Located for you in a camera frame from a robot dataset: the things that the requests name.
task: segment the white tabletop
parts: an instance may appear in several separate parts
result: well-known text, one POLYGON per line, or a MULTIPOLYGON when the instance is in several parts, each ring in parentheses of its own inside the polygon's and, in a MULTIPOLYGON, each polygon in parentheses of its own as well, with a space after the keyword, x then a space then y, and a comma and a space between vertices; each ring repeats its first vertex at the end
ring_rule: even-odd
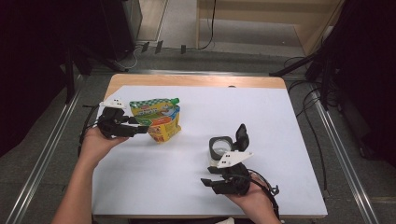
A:
MULTIPOLYGON (((201 178, 221 179, 206 169, 209 139, 235 140, 241 123, 246 124, 250 139, 247 151, 254 153, 244 164, 273 186, 279 185, 280 215, 327 215, 285 89, 123 86, 108 99, 119 97, 126 103, 178 97, 182 131, 164 144, 138 134, 113 148, 94 172, 95 215, 241 217, 238 206, 201 182, 201 178)), ((131 116, 129 107, 125 112, 131 116)))

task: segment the black stand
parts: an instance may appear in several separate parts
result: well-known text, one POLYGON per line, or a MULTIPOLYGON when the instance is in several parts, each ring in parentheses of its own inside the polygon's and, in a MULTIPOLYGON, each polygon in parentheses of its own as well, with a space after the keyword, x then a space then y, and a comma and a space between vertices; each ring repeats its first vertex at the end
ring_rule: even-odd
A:
POLYGON ((94 53, 90 49, 84 46, 75 46, 69 45, 66 47, 65 50, 65 74, 66 74, 66 88, 67 88, 67 95, 66 95, 66 104, 69 104, 71 99, 73 98, 76 90, 75 90, 75 81, 74 81, 74 70, 73 70, 73 63, 75 63, 78 71, 82 75, 89 76, 92 71, 92 67, 88 62, 87 57, 91 57, 106 65, 108 68, 112 69, 115 72, 125 72, 124 69, 116 66, 115 64, 109 62, 107 59, 103 58, 102 56, 94 53))
POLYGON ((320 74, 323 75, 319 99, 323 107, 328 110, 327 96, 331 77, 335 74, 335 59, 344 47, 343 39, 350 33, 351 29, 354 29, 354 26, 350 24, 350 20, 353 17, 357 17, 357 8, 359 8, 360 3, 361 1, 346 1, 344 3, 338 22, 333 27, 329 37, 324 40, 320 49, 278 72, 270 73, 269 76, 283 77, 287 73, 312 62, 305 73, 305 78, 307 81, 314 81, 320 74))
POLYGON ((275 73, 270 73, 270 77, 283 77, 286 74, 292 72, 293 70, 312 62, 312 64, 309 66, 308 70, 305 73, 305 78, 307 81, 315 81, 318 78, 318 75, 320 73, 323 73, 323 78, 322 78, 322 85, 320 89, 320 97, 319 100, 321 104, 323 105, 324 109, 327 111, 327 96, 329 93, 329 83, 330 83, 330 78, 331 76, 334 75, 334 63, 332 56, 326 55, 323 50, 324 48, 322 47, 315 53, 301 59, 300 61, 291 64, 290 66, 275 72, 275 73))

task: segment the tripod leg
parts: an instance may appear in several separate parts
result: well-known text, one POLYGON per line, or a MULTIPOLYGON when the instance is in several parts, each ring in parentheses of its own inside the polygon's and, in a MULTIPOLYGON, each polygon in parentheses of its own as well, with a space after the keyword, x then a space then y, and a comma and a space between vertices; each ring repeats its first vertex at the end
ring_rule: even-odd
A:
POLYGON ((105 66, 109 67, 110 69, 116 71, 116 72, 125 72, 124 69, 120 69, 119 67, 117 67, 115 64, 109 62, 107 59, 103 58, 100 55, 95 54, 94 52, 92 52, 90 49, 86 48, 85 46, 78 46, 78 48, 84 52, 85 54, 93 57, 95 60, 97 60, 99 63, 104 64, 105 66))
POLYGON ((326 60, 326 65, 323 72, 322 85, 320 89, 320 102, 325 110, 329 109, 327 107, 327 95, 329 94, 330 78, 333 75, 334 75, 334 61, 333 61, 333 56, 329 55, 326 60))
POLYGON ((308 81, 315 81, 323 69, 323 57, 318 56, 309 66, 305 73, 305 79, 308 81))
POLYGON ((87 57, 76 47, 72 50, 73 61, 76 64, 78 71, 82 75, 90 75, 92 67, 90 62, 88 62, 87 57))
POLYGON ((309 63, 309 62, 311 62, 312 60, 316 59, 317 56, 318 56, 318 53, 315 52, 315 53, 313 53, 313 54, 311 54, 311 55, 309 55, 309 56, 307 56, 307 57, 301 59, 300 61, 291 64, 290 66, 288 66, 288 67, 286 67, 286 68, 284 68, 284 69, 282 69, 282 70, 280 70, 280 71, 277 71, 277 72, 274 72, 274 73, 270 73, 269 76, 270 76, 270 77, 283 77, 283 76, 285 76, 286 74, 288 74, 288 73, 294 71, 295 69, 297 69, 297 68, 299 68, 299 67, 305 65, 306 63, 309 63))
POLYGON ((66 62, 65 62, 65 72, 66 72, 66 104, 69 104, 70 100, 75 94, 75 83, 74 83, 74 73, 73 73, 73 59, 72 50, 70 47, 66 48, 66 62))

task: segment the person's left hand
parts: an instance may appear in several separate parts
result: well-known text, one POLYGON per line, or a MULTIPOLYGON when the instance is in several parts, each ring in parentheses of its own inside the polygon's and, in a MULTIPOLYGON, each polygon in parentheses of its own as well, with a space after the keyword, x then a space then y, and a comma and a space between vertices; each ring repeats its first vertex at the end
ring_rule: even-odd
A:
MULTIPOLYGON (((253 180, 268 188, 266 183, 256 174, 250 174, 250 176, 253 180)), ((271 201, 267 195, 265 195, 264 191, 262 191, 262 188, 254 183, 250 183, 246 195, 226 194, 225 196, 242 208, 244 213, 254 223, 280 223, 274 213, 271 201)))
POLYGON ((111 148, 126 140, 128 140, 128 137, 108 139, 102 135, 98 127, 90 128, 85 133, 78 160, 94 168, 107 155, 111 148))

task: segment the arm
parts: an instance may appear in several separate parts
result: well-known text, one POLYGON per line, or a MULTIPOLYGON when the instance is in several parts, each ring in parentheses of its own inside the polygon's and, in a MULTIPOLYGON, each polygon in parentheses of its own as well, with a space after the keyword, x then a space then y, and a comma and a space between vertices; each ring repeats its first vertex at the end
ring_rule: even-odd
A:
POLYGON ((106 139, 98 128, 86 132, 78 162, 52 223, 91 223, 93 170, 111 148, 127 139, 106 139))
MULTIPOLYGON (((266 186, 255 174, 251 177, 266 186)), ((250 183, 250 188, 246 195, 235 194, 226 195, 233 203, 242 208, 244 213, 256 224, 279 224, 276 218, 271 201, 256 184, 250 183)))

